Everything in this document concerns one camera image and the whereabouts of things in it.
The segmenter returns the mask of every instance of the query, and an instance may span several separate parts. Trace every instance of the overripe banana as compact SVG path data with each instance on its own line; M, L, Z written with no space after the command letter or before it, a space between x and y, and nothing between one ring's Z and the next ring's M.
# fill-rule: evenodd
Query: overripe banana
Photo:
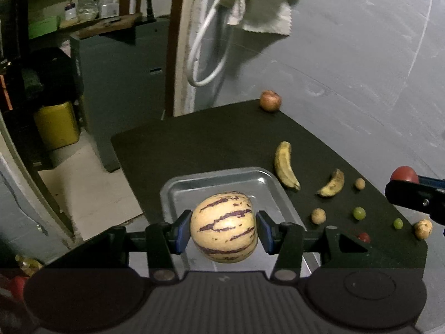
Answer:
M291 166L291 144L281 142L275 152L275 172L281 183L287 187L300 190L300 182L295 177Z
M344 186L344 173L336 169L334 173L332 173L331 180L318 191L318 194L322 197L331 197L335 196L337 193L341 191Z

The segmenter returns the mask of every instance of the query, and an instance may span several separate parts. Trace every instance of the green grape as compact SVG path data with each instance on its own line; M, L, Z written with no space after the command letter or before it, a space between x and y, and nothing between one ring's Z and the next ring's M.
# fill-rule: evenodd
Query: green grape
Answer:
M394 225L394 228L395 228L396 230L400 230L400 229L403 227L403 221L402 221L401 219L399 219L399 218L396 218L396 219L394 220L393 225Z
M366 212L362 207L356 207L352 213L356 220L363 220L366 217Z

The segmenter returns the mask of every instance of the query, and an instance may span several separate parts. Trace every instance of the bottle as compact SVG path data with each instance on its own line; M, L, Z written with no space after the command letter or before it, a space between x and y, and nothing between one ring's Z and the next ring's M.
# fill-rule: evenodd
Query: bottle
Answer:
M43 267L40 262L29 257L16 255L16 261L19 264L20 269L28 276L34 275Z

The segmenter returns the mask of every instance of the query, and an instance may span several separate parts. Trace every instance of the red object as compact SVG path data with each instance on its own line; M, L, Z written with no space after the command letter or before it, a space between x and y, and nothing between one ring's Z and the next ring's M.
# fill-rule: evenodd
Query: red object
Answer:
M366 232L362 232L359 236L357 236L359 240L366 242L367 244L371 243L371 238Z
M9 291L16 300L23 301L23 290L25 288L28 277L16 276L9 283Z
M392 180L419 183L419 176L417 175L416 171L413 170L411 167L402 166L397 168L392 173L391 181Z

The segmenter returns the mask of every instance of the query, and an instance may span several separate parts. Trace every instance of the round fruit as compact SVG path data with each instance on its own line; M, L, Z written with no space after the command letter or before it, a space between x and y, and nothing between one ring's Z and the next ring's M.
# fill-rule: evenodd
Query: round fruit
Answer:
M371 243L371 238L365 232L362 232L359 236L357 236L357 238L363 242L366 242L367 244Z
M408 182L414 182L419 183L419 176L417 175L416 171L413 170L411 167L408 166L402 166L397 168L391 175L391 181L397 180L397 181L408 181Z
M264 90L261 93L259 105L266 112L276 112L281 106L281 97L272 90Z
M420 220L414 225L414 230L416 233L416 237L419 240L424 240L431 235L432 223L430 220Z
M366 186L366 183L365 183L364 179L363 178L357 178L357 180L355 181L355 187L359 191L361 191L361 190L364 190L365 186Z
M313 223L320 225L326 221L326 212L324 212L324 210L321 208L316 208L314 211L312 211L311 219Z
M396 230L400 230L403 227L403 221L400 218L396 218L393 225Z
M363 220L366 217L366 211L362 207L356 207L352 212L356 220Z
M190 233L197 248L210 260L244 260L258 242L252 202L240 192L213 195L193 211Z

